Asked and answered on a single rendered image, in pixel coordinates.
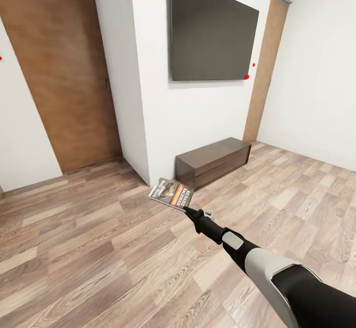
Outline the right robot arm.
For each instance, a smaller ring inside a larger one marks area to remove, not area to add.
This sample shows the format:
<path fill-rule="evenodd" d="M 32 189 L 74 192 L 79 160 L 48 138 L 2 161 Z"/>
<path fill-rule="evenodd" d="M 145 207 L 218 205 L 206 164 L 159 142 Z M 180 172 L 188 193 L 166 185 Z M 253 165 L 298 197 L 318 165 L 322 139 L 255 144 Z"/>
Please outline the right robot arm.
<path fill-rule="evenodd" d="M 222 244 L 288 328 L 356 328 L 356 298 L 324 283 L 311 268 L 261 249 L 214 221 L 214 211 L 183 207 L 196 232 Z"/>

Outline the hardback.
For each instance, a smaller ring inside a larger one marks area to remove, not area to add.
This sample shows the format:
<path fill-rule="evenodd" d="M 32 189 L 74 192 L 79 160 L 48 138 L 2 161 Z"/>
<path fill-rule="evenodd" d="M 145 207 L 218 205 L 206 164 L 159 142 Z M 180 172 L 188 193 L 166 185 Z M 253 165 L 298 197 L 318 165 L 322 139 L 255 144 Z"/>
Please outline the hardback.
<path fill-rule="evenodd" d="M 186 213 L 183 207 L 189 207 L 194 191 L 191 187 L 160 178 L 149 198 Z"/>

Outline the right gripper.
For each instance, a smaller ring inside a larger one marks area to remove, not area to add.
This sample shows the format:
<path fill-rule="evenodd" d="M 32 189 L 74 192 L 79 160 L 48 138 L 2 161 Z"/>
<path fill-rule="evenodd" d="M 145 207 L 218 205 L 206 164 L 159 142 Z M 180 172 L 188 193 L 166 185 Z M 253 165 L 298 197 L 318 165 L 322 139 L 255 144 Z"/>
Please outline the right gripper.
<path fill-rule="evenodd" d="M 190 218 L 190 220 L 194 223 L 196 232 L 198 234 L 203 233 L 205 236 L 210 238 L 210 232 L 214 225 L 216 225 L 215 221 L 210 220 L 209 218 L 204 216 L 204 211 L 199 209 L 196 211 L 194 209 L 183 207 L 186 211 L 186 216 Z"/>

